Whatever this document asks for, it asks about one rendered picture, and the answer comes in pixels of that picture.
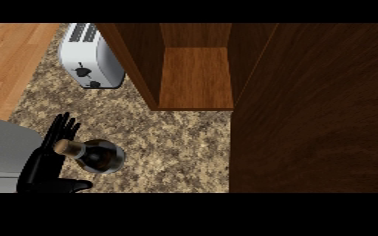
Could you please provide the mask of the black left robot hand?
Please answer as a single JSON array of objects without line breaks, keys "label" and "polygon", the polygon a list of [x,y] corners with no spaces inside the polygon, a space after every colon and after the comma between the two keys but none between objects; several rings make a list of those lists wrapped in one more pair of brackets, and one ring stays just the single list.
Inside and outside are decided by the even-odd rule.
[{"label": "black left robot hand", "polygon": [[61,139],[74,139],[80,126],[68,112],[55,117],[43,143],[33,151],[22,168],[16,183],[18,193],[76,193],[93,187],[87,180],[59,177],[65,156],[53,150]]}]

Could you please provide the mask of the dark wine bottle with cork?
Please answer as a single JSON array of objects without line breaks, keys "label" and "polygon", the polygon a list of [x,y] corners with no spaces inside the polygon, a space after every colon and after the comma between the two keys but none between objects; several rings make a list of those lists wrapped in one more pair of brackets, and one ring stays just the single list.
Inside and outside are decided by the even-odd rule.
[{"label": "dark wine bottle with cork", "polygon": [[77,142],[62,139],[53,147],[55,152],[74,159],[80,167],[92,173],[115,173],[124,166],[126,152],[104,139]]}]

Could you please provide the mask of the brown wooden cabinet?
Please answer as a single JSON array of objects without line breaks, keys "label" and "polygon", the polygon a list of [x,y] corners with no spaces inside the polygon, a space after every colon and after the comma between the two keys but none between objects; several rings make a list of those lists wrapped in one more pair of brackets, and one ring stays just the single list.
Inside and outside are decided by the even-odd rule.
[{"label": "brown wooden cabinet", "polygon": [[154,111],[231,111],[275,23],[101,23],[98,29]]}]

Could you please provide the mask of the brown wooden cabinet door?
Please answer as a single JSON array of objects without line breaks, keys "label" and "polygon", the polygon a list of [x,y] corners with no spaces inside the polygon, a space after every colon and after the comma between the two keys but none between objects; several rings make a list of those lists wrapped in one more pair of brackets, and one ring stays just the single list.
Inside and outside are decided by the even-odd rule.
[{"label": "brown wooden cabinet door", "polygon": [[232,192],[378,192],[378,24],[281,24],[231,121]]}]

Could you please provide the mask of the white toaster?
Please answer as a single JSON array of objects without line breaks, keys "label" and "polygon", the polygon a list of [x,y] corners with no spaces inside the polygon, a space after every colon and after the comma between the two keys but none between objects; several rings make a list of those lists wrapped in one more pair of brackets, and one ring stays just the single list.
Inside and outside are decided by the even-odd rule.
[{"label": "white toaster", "polygon": [[117,89],[126,71],[93,23],[71,23],[58,49],[59,62],[84,89]]}]

